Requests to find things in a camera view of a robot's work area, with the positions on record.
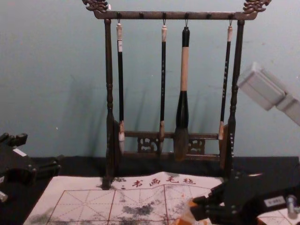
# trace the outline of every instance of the paper sheet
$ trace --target paper sheet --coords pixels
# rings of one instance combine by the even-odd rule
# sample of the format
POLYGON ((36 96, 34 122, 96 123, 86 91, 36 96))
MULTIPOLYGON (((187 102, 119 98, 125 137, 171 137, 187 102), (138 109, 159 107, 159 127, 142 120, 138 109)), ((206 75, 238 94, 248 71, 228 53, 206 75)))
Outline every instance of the paper sheet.
MULTIPOLYGON (((116 178, 112 189, 104 191, 100 178, 54 177, 24 224, 171 225, 188 199, 207 196, 220 183, 218 178, 160 172, 116 178)), ((268 225, 297 223, 287 219, 286 210, 260 218, 268 225)))

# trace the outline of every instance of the teal wall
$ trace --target teal wall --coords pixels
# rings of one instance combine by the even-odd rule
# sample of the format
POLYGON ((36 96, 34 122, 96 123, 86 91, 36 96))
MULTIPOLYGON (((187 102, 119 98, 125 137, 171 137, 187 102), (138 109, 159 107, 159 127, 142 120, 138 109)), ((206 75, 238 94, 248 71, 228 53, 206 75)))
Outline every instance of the teal wall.
MULTIPOLYGON (((243 0, 110 0, 112 10, 241 11, 243 0)), ((246 22, 241 70, 259 62, 300 95, 298 0, 273 0, 246 22)), ((125 127, 159 126, 162 21, 122 21, 125 127)), ((166 131, 175 129, 184 21, 167 21, 166 131)), ((228 21, 189 21, 189 131, 217 133, 228 21)), ((112 22, 114 115, 118 119, 116 21, 112 22)), ((232 55, 236 23, 233 24, 232 55)), ((233 72, 233 57, 229 68, 233 72)), ((0 7, 2 132, 27 132, 31 156, 103 156, 106 146, 104 23, 80 0, 10 0, 0 7)), ((229 116, 230 88, 225 120, 229 116)), ((300 127, 239 92, 236 156, 298 156, 300 127)), ((135 150, 127 139, 128 150, 135 150)), ((165 151, 173 143, 166 142, 165 151)), ((217 153, 207 142, 206 152, 217 153)))

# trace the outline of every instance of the black table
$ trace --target black table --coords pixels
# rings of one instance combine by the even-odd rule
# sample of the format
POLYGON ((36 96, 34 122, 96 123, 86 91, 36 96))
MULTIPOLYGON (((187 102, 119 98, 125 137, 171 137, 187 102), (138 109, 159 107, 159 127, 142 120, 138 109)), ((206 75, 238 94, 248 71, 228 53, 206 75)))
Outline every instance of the black table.
MULTIPOLYGON (((35 158, 37 163, 46 158, 35 158)), ((246 173, 276 173, 293 171, 299 163, 297 157, 236 157, 234 169, 246 173)), ((66 157, 61 161, 62 176, 98 177, 105 173, 105 159, 91 157, 66 157)), ((171 160, 124 159, 118 176, 150 175, 160 171, 201 176, 218 177, 221 171, 216 162, 185 161, 175 163, 171 160)), ((37 181, 32 187, 20 184, 6 184, 1 191, 9 196, 5 204, 0 204, 0 225, 22 225, 47 187, 50 179, 37 181)))

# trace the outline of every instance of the carved wooden crossbar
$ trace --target carved wooden crossbar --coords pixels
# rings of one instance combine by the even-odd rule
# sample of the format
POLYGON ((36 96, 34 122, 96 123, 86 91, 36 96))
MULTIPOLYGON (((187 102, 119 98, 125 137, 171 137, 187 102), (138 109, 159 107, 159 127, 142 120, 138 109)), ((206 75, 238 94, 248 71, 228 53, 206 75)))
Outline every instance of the carved wooden crossbar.
MULTIPOLYGON (((232 75, 232 96, 230 101, 230 115, 228 124, 224 126, 224 137, 219 141, 220 154, 204 154, 205 140, 218 140, 218 134, 189 134, 189 148, 185 159, 214 160, 220 162, 224 176, 229 177, 233 163, 233 147, 235 137, 235 112, 237 104, 240 64, 243 44, 244 24, 247 20, 254 20, 259 12, 265 11, 264 6, 271 0, 246 0, 242 12, 158 12, 158 11, 108 11, 108 2, 105 0, 82 0, 89 11, 94 12, 97 19, 105 23, 105 61, 106 61, 106 87, 107 87, 107 149, 106 149, 106 177, 103 179, 103 189, 109 189, 120 163, 121 157, 132 158, 161 158, 173 157, 173 153, 160 153, 155 151, 158 147, 159 132, 125 131, 126 137, 137 137, 137 152, 120 152, 118 132, 119 122, 113 116, 113 69, 112 69, 112 19, 141 19, 141 20, 237 20, 238 30, 234 55, 232 75)), ((173 138, 174 133, 165 133, 164 138, 173 138)))

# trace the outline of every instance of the white label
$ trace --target white label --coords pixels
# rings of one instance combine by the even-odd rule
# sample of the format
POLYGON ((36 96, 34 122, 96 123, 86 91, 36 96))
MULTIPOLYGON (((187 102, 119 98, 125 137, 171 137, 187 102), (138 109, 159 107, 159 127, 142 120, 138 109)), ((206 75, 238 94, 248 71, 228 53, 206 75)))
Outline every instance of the white label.
POLYGON ((285 204, 285 199, 283 198, 283 196, 278 196, 276 198, 266 199, 264 200, 264 203, 266 204, 267 207, 272 207, 275 205, 285 204))
POLYGON ((19 150, 19 149, 13 149, 13 151, 15 152, 15 153, 17 153, 17 154, 19 154, 20 156, 27 156, 24 152, 22 152, 21 150, 19 150))
POLYGON ((123 51, 123 42, 122 41, 118 41, 118 52, 122 52, 123 51))

